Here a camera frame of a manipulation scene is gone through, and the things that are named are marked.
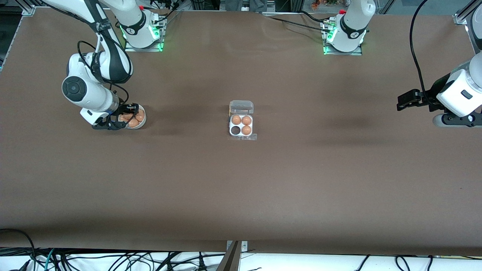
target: table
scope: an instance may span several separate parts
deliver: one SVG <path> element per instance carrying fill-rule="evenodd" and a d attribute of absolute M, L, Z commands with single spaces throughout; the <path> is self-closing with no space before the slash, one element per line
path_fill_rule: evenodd
<path fill-rule="evenodd" d="M 410 20 L 374 16 L 358 57 L 323 55 L 316 30 L 260 14 L 184 12 L 164 52 L 129 53 L 146 125 L 109 132 L 60 88 L 95 35 L 38 8 L 0 75 L 0 226 L 41 247 L 480 254 L 481 131 L 396 111 L 419 87 Z M 427 87 L 473 55 L 449 16 L 420 16 L 414 38 Z M 254 102 L 257 141 L 228 139 L 234 99 Z"/>

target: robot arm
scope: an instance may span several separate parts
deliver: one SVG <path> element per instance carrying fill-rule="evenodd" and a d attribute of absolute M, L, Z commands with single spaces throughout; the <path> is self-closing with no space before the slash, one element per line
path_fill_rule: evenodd
<path fill-rule="evenodd" d="M 121 100 L 115 92 L 102 85 L 110 83 L 119 87 L 117 83 L 129 80 L 133 67 L 98 0 L 44 1 L 59 12 L 88 24 L 97 35 L 95 52 L 81 54 L 79 51 L 70 57 L 67 78 L 62 82 L 64 96 L 73 104 L 82 107 L 81 116 L 94 129 L 119 130 L 125 128 L 127 123 L 129 128 L 134 128 L 130 126 L 130 121 L 142 107 L 137 104 L 126 104 L 127 99 Z M 119 3 L 135 4 L 135 1 L 123 0 Z M 136 17 L 137 12 L 140 12 L 137 6 L 136 10 L 129 10 L 133 14 L 132 17 Z M 127 123 L 119 121 L 119 116 L 123 113 L 132 114 Z M 140 128 L 140 123 L 136 123 L 138 125 L 134 129 Z"/>
<path fill-rule="evenodd" d="M 472 35 L 482 49 L 482 6 L 470 19 Z M 434 117 L 440 127 L 482 127 L 482 52 L 438 79 L 430 90 L 423 93 L 412 89 L 398 97 L 397 110 L 428 105 L 429 111 L 444 110 Z"/>
<path fill-rule="evenodd" d="M 88 53 L 85 62 L 99 82 L 125 83 L 132 75 L 132 63 L 121 47 L 112 24 L 97 0 L 44 0 L 47 4 L 73 14 L 98 35 L 104 51 Z"/>

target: brown egg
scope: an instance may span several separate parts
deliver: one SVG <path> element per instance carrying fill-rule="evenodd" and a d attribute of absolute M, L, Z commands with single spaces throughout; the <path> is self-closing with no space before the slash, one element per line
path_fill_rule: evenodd
<path fill-rule="evenodd" d="M 135 115 L 135 119 L 142 122 L 144 120 L 144 117 L 146 116 L 146 113 L 142 110 L 139 109 L 137 114 Z"/>
<path fill-rule="evenodd" d="M 242 124 L 244 125 L 250 125 L 251 124 L 251 118 L 249 116 L 244 116 L 242 118 Z"/>
<path fill-rule="evenodd" d="M 251 133 L 251 127 L 245 126 L 241 129 L 241 132 L 242 132 L 243 135 L 247 136 Z"/>
<path fill-rule="evenodd" d="M 122 115 L 124 116 L 124 121 L 128 122 L 132 118 L 133 114 L 122 114 Z"/>
<path fill-rule="evenodd" d="M 239 124 L 241 124 L 241 117 L 238 116 L 238 115 L 234 115 L 234 116 L 231 118 L 231 122 L 232 122 L 234 125 L 239 125 Z"/>
<path fill-rule="evenodd" d="M 136 126 L 138 126 L 140 124 L 140 122 L 136 119 L 132 119 L 128 124 L 127 126 L 129 126 L 129 128 L 134 128 Z"/>

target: metal frame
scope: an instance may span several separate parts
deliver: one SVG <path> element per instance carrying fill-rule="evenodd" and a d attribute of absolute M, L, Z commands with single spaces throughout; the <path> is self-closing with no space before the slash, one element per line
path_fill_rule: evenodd
<path fill-rule="evenodd" d="M 467 17 L 472 14 L 472 12 L 482 3 L 482 0 L 472 0 L 470 1 L 467 6 L 458 10 L 454 15 L 454 23 L 456 25 L 465 25 L 467 24 Z"/>
<path fill-rule="evenodd" d="M 247 249 L 248 245 L 243 245 L 244 241 L 231 241 L 228 243 L 228 251 L 223 256 L 223 259 L 219 263 L 216 271 L 238 271 L 241 261 L 241 252 L 243 249 Z"/>
<path fill-rule="evenodd" d="M 377 3 L 377 6 L 379 7 L 380 0 L 377 0 L 376 3 Z M 388 10 L 392 7 L 393 3 L 395 3 L 395 0 L 388 0 L 386 5 L 378 12 L 378 14 L 387 14 Z"/>
<path fill-rule="evenodd" d="M 219 1 L 219 11 L 225 11 L 226 1 L 220 0 Z M 275 0 L 267 0 L 266 6 L 268 9 L 272 8 L 275 9 Z M 241 7 L 249 7 L 249 0 L 241 0 Z"/>
<path fill-rule="evenodd" d="M 292 0 L 291 1 L 291 11 L 299 11 L 303 9 L 305 0 Z"/>
<path fill-rule="evenodd" d="M 42 6 L 39 0 L 15 0 L 15 2 L 23 10 L 22 16 L 32 16 L 35 13 L 35 7 Z"/>
<path fill-rule="evenodd" d="M 22 16 L 22 17 L 20 18 L 20 21 L 18 22 L 17 29 L 15 30 L 15 33 L 14 33 L 14 35 L 13 35 L 12 41 L 10 42 L 10 45 L 8 46 L 8 50 L 7 50 L 7 53 L 5 54 L 5 58 L 3 59 L 3 62 L 2 62 L 2 64 L 0 65 L 0 73 L 1 73 L 1 71 L 3 70 L 3 66 L 4 66 L 5 63 L 7 62 L 8 54 L 10 53 L 10 50 L 12 49 L 13 41 L 14 41 L 15 38 L 17 37 L 17 33 L 18 33 L 18 30 L 20 29 L 20 25 L 22 24 L 23 19 L 24 19 L 24 17 Z"/>

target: wire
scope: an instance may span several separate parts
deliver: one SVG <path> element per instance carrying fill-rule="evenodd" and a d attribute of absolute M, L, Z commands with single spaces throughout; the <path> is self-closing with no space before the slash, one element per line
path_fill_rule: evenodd
<path fill-rule="evenodd" d="M 128 269 L 132 269 L 132 265 L 134 265 L 136 262 L 142 262 L 142 263 L 144 263 L 144 264 L 147 264 L 147 266 L 149 266 L 149 271 L 152 271 L 151 266 L 150 266 L 148 263 L 146 263 L 146 262 L 144 262 L 144 261 L 141 261 L 142 258 L 144 258 L 145 256 L 147 256 L 147 255 L 149 255 L 149 254 L 150 254 L 150 252 L 147 252 L 147 253 L 145 253 L 144 255 L 140 256 L 139 258 L 137 258 L 137 259 L 135 259 L 135 260 L 133 260 L 133 261 L 131 261 L 131 260 L 129 259 L 129 264 L 127 265 L 126 271 L 127 271 Z"/>
<path fill-rule="evenodd" d="M 299 23 L 295 23 L 295 22 L 291 22 L 291 21 L 287 21 L 287 20 L 283 20 L 283 19 L 279 19 L 279 18 L 273 18 L 273 17 L 270 17 L 270 18 L 273 19 L 273 20 L 282 21 L 282 22 L 285 22 L 285 23 L 289 23 L 289 24 L 293 24 L 293 25 L 297 25 L 297 26 L 301 26 L 301 27 L 307 27 L 307 28 L 319 30 L 319 31 L 322 31 L 322 32 L 330 32 L 328 29 L 321 29 L 321 28 L 318 28 L 318 27 L 311 27 L 311 26 L 307 26 L 307 25 L 303 25 L 303 24 L 299 24 Z"/>
<path fill-rule="evenodd" d="M 309 14 L 308 12 L 303 11 L 303 10 L 300 10 L 297 13 L 302 13 L 302 14 L 308 16 L 311 20 L 313 20 L 315 22 L 319 22 L 319 23 L 322 23 L 324 20 L 330 19 L 330 17 L 327 17 L 327 18 L 324 18 L 324 19 L 317 19 L 317 18 L 311 16 L 311 14 Z"/>
<path fill-rule="evenodd" d="M 75 19 L 77 19 L 77 20 L 79 20 L 79 21 L 81 21 L 81 22 L 83 22 L 83 23 L 85 23 L 85 24 L 89 24 L 88 21 L 86 21 L 86 20 L 84 20 L 83 18 L 75 15 L 75 14 L 72 13 L 72 12 L 63 11 L 63 10 L 60 10 L 60 9 L 54 7 L 54 6 L 51 6 L 51 5 L 47 4 L 47 3 L 45 3 L 44 1 L 42 1 L 42 2 L 43 2 L 46 6 L 52 8 L 52 9 L 54 9 L 54 10 L 56 10 L 56 11 L 62 13 L 62 14 L 65 14 L 65 15 L 67 15 L 67 16 L 70 16 L 70 17 L 72 17 L 72 18 L 75 18 Z"/>
<path fill-rule="evenodd" d="M 422 78 L 422 71 L 420 70 L 420 65 L 418 64 L 418 61 L 417 61 L 417 57 L 415 56 L 415 51 L 414 51 L 414 38 L 413 38 L 413 32 L 414 32 L 414 24 L 415 24 L 415 18 L 417 17 L 417 14 L 418 12 L 420 11 L 420 9 L 422 8 L 422 6 L 427 2 L 428 0 L 423 0 L 420 5 L 418 6 L 417 10 L 415 10 L 415 13 L 414 13 L 414 16 L 412 17 L 412 22 L 410 23 L 410 51 L 412 52 L 412 57 L 414 59 L 414 62 L 415 62 L 415 66 L 417 68 L 417 73 L 418 73 L 418 78 L 420 79 L 420 87 L 422 88 L 422 93 L 425 97 L 425 99 L 427 100 L 427 102 L 435 107 L 435 108 L 439 108 L 438 106 L 434 105 L 432 103 L 432 101 L 430 101 L 428 99 L 428 96 L 427 96 L 427 92 L 425 91 L 425 85 L 423 83 L 423 78 Z"/>
<path fill-rule="evenodd" d="M 127 97 L 125 98 L 125 100 L 124 100 L 121 104 L 124 105 L 125 103 L 127 103 L 127 101 L 129 100 L 129 93 L 127 92 L 127 90 L 125 90 L 125 88 L 123 88 L 123 87 L 121 87 L 121 86 L 119 86 L 119 85 L 117 85 L 117 84 L 115 84 L 115 83 L 111 83 L 111 85 L 112 85 L 112 86 L 116 86 L 116 87 L 122 89 L 122 90 L 125 92 L 125 94 L 126 94 Z"/>
<path fill-rule="evenodd" d="M 360 266 L 359 266 L 358 269 L 356 269 L 355 271 L 360 271 L 360 270 L 362 270 L 363 265 L 365 264 L 365 262 L 366 262 L 366 260 L 368 259 L 369 256 L 370 256 L 370 254 L 368 254 L 368 255 L 363 259 L 363 261 L 361 261 Z"/>
<path fill-rule="evenodd" d="M 28 239 L 28 242 L 30 243 L 30 246 L 32 247 L 32 254 L 30 255 L 31 258 L 33 258 L 33 270 L 37 270 L 36 269 L 36 262 L 37 260 L 35 259 L 35 246 L 33 245 L 33 241 L 32 239 L 30 238 L 30 236 L 24 232 L 23 230 L 18 230 L 18 229 L 10 229 L 10 228 L 5 228 L 5 229 L 0 229 L 0 231 L 13 231 L 13 232 L 17 232 L 17 233 L 20 233 L 20 234 L 23 234 L 25 237 L 27 237 Z"/>
<path fill-rule="evenodd" d="M 169 12 L 167 15 L 165 15 L 165 17 L 164 17 L 164 18 L 162 18 L 161 20 L 159 20 L 159 21 L 154 21 L 154 24 L 156 24 L 156 23 L 159 23 L 159 22 L 162 22 L 162 21 L 166 20 L 166 19 L 167 19 L 167 17 L 169 17 L 169 15 L 171 15 L 171 14 L 172 14 L 172 13 L 173 13 L 175 10 L 176 10 L 176 9 L 171 10 L 171 11 L 170 11 L 170 12 Z"/>
<path fill-rule="evenodd" d="M 283 6 L 281 6 L 280 8 L 278 8 L 277 12 L 280 12 L 280 10 L 282 10 L 284 8 L 284 6 L 289 2 L 290 0 L 286 0 L 286 2 L 283 4 Z"/>
<path fill-rule="evenodd" d="M 150 4 L 152 5 L 152 3 L 156 4 L 156 6 L 157 6 L 158 9 L 161 9 L 161 8 L 159 7 L 159 5 L 158 5 L 155 1 L 151 1 Z"/>
<path fill-rule="evenodd" d="M 49 269 L 49 260 L 50 260 L 50 257 L 52 257 L 52 253 L 54 252 L 54 249 L 51 249 L 48 256 L 47 256 L 47 259 L 45 260 L 45 267 L 43 268 L 44 271 L 47 271 Z"/>
<path fill-rule="evenodd" d="M 428 262 L 427 271 L 430 271 L 430 267 L 432 267 L 433 256 L 429 255 L 428 257 L 430 258 L 430 261 Z"/>
<path fill-rule="evenodd" d="M 482 258 L 474 258 L 474 257 L 469 257 L 469 256 L 461 256 L 461 257 L 471 259 L 471 260 L 482 260 Z"/>
<path fill-rule="evenodd" d="M 95 53 L 98 54 L 99 53 L 99 49 L 100 49 L 100 40 L 102 39 L 102 37 L 100 36 L 99 33 L 96 33 L 97 35 L 97 45 L 95 46 Z"/>
<path fill-rule="evenodd" d="M 407 271 L 410 271 L 410 267 L 408 266 L 407 261 L 406 261 L 405 258 L 402 257 L 402 256 L 396 256 L 396 257 L 395 257 L 395 264 L 397 265 L 398 269 L 400 269 L 401 271 L 405 271 L 405 270 L 402 269 L 401 266 L 398 264 L 398 259 L 399 259 L 399 258 L 402 258 L 403 262 L 405 263 L 405 266 L 407 267 Z"/>
<path fill-rule="evenodd" d="M 206 257 L 218 257 L 218 256 L 224 256 L 224 253 L 222 253 L 222 254 L 204 255 L 204 256 L 202 256 L 202 257 L 203 257 L 203 258 L 206 258 Z M 175 264 L 173 267 L 168 268 L 166 271 L 172 271 L 176 266 L 178 266 L 178 265 L 180 265 L 180 264 L 190 263 L 190 261 L 196 260 L 196 259 L 199 259 L 199 256 L 198 256 L 198 257 L 194 257 L 194 258 L 190 258 L 190 259 L 187 259 L 187 260 L 184 260 L 184 261 L 181 261 L 181 262 Z"/>
<path fill-rule="evenodd" d="M 82 59 L 82 62 L 83 62 L 83 63 L 89 68 L 89 70 L 92 72 L 92 67 L 91 67 L 89 64 L 87 64 L 87 61 L 85 60 L 84 55 L 83 55 L 82 52 L 80 51 L 80 45 L 81 45 L 82 43 L 89 45 L 89 46 L 92 47 L 94 50 L 95 50 L 95 47 L 94 47 L 92 44 L 90 44 L 90 43 L 88 43 L 88 42 L 86 42 L 86 41 L 78 41 L 78 42 L 77 42 L 77 53 L 80 55 L 80 58 Z"/>

